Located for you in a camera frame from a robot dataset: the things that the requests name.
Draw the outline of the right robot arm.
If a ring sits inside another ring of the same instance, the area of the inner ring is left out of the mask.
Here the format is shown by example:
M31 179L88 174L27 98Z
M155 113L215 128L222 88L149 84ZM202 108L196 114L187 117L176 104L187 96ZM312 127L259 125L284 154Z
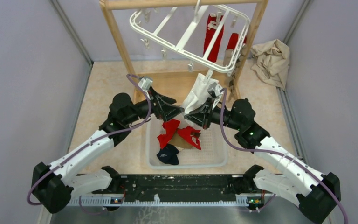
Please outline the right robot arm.
M321 224L338 207L349 222L341 204L340 180L332 172L327 175L311 168L281 146L270 133L255 122L255 111L248 99L234 101L231 110L223 105L207 101L194 110L186 110L185 119L207 129L211 123L220 125L224 140L228 140L224 128L237 130L235 139L239 146L229 145L239 151L251 152L280 171L273 174L265 168L253 166L251 175L244 179L249 192L258 189L269 191L293 203L310 221Z

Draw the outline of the tan brown sock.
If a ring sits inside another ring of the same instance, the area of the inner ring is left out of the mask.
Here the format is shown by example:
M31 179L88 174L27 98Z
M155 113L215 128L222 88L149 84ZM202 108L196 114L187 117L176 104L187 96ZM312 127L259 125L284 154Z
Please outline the tan brown sock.
M193 148L193 145L185 141L182 137L180 137L178 133L175 133L173 135L172 139L169 141L169 144L174 145L176 148L182 148L182 149Z

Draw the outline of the white plastic basket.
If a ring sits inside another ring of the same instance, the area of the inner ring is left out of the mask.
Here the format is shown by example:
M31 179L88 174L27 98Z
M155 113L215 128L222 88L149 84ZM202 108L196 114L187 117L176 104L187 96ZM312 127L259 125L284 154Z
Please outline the white plastic basket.
M221 167L228 160L228 146L217 125L205 130L182 115L167 123L152 118L147 123L145 149L153 169Z

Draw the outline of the white clip drying hanger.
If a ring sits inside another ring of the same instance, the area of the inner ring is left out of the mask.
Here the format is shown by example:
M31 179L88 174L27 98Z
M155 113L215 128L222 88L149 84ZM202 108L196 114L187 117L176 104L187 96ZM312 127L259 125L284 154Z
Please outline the white clip drying hanger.
M203 5L202 0L193 7L138 9L129 18L146 48L160 45L163 59L173 52L189 61L189 72L199 64L210 74L229 76L246 43L250 23L243 12L223 4ZM234 50L226 51L232 33L238 33L239 39Z

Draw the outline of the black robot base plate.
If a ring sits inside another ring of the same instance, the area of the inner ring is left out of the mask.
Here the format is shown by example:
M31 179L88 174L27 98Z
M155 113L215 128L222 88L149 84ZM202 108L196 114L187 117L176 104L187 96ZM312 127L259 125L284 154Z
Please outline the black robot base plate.
M111 204L129 206L265 205L266 192L245 175L119 175L96 196L111 195Z

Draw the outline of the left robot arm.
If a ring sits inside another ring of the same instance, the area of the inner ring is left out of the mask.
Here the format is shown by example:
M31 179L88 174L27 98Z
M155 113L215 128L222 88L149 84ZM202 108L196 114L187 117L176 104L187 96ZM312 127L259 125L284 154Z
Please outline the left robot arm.
M123 193L120 174L110 166L100 170L79 174L79 172L106 151L116 147L131 133L130 125L138 120L147 121L148 115L169 121L184 109L176 100L148 90L151 100L134 104L127 93L117 94L110 105L107 119L83 144L62 158L46 165L43 162L34 167L32 194L50 213L64 209L71 199L88 193Z

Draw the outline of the white sock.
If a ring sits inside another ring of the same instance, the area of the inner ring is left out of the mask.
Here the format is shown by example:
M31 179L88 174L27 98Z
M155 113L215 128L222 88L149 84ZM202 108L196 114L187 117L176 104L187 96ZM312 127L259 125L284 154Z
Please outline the white sock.
M205 101L211 97L208 93L208 87L213 84L219 84L217 79L209 79L206 83L204 83L204 79L206 78L205 75L198 73L196 80L183 101L181 107L184 108L184 115L189 114L190 112L194 111L195 109L202 106Z

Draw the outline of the navy santa sock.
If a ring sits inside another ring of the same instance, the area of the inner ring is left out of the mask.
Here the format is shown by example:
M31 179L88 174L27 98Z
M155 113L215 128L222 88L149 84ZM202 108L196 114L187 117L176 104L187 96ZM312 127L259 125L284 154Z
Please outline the navy santa sock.
M171 144L167 144L157 153L157 158L164 164L179 165L178 154L180 151Z

